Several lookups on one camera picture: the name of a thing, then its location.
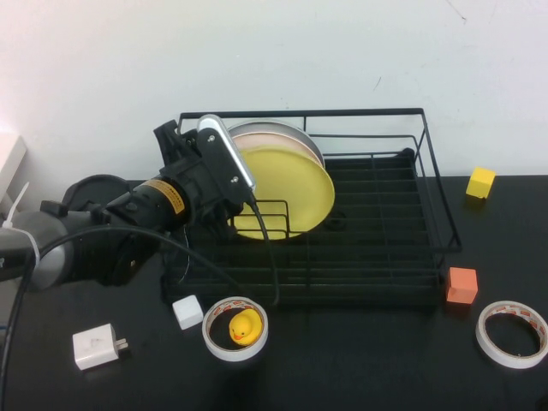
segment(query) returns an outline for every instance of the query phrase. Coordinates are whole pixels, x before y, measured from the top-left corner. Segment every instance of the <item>screw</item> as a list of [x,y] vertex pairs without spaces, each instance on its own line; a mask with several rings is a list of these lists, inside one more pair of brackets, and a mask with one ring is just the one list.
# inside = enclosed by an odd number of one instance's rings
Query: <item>screw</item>
[[139,207],[137,207],[137,205],[135,203],[127,203],[126,204],[126,210],[131,211],[131,212],[136,212],[137,210],[139,210]]

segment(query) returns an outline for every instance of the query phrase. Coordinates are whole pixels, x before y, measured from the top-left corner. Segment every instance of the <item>black tabletop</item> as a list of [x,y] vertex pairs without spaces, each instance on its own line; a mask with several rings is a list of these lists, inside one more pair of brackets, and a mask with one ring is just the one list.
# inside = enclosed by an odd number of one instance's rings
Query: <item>black tabletop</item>
[[[548,318],[548,176],[498,177],[483,207],[468,179],[444,178],[463,252],[478,272],[469,312],[387,307],[269,312],[269,341],[247,366],[213,357],[201,329],[178,328],[161,302],[160,258],[128,286],[74,283],[27,295],[15,336],[7,409],[534,410],[548,395],[548,360],[504,368],[475,342],[481,310],[519,301]],[[131,356],[88,372],[72,335],[112,323]]]

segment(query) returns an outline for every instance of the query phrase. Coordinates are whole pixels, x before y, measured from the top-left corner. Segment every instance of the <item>roll of tape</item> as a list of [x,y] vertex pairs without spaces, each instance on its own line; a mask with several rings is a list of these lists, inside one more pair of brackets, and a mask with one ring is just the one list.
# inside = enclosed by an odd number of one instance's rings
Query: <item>roll of tape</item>
[[[225,349],[216,345],[210,336],[211,324],[213,321],[225,311],[233,308],[252,308],[259,313],[260,319],[263,322],[263,330],[261,331],[259,338],[253,344],[243,347],[241,349]],[[266,317],[265,310],[256,302],[249,300],[245,297],[229,297],[221,300],[213,305],[209,311],[205,314],[204,322],[202,323],[202,335],[207,349],[211,351],[218,359],[228,362],[240,362],[249,360],[251,357],[259,353],[266,344],[268,338],[268,317]]]
[[[485,322],[489,317],[496,314],[512,314],[525,319],[539,335],[540,351],[536,354],[527,357],[512,355],[502,351],[493,341],[487,336]],[[478,324],[476,325],[476,338],[479,346],[485,351],[492,360],[498,364],[509,368],[531,368],[539,364],[546,354],[548,354],[548,345],[546,343],[546,332],[548,325],[540,315],[531,307],[525,306],[515,301],[498,301],[487,306],[479,315]]]

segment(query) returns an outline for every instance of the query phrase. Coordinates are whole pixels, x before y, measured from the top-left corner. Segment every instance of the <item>yellow rubber duck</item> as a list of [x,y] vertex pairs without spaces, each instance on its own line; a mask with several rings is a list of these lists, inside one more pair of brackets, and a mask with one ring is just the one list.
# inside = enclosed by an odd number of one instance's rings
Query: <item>yellow rubber duck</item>
[[262,330],[263,322],[259,314],[251,308],[236,314],[229,324],[230,338],[239,345],[253,344]]

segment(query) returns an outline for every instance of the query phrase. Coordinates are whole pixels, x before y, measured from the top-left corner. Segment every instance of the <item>black dish rack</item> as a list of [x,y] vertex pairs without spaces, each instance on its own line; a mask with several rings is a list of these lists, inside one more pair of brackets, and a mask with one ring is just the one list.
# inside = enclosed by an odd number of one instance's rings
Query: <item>black dish rack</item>
[[[179,132],[208,113],[181,114]],[[336,190],[331,214],[310,232],[272,241],[281,304],[431,305],[441,301],[444,255],[461,250],[422,109],[218,112],[231,125],[283,119],[307,131],[325,156]],[[267,304],[273,296],[263,241],[175,233]],[[168,257],[169,301],[213,303],[234,290],[186,256]]]

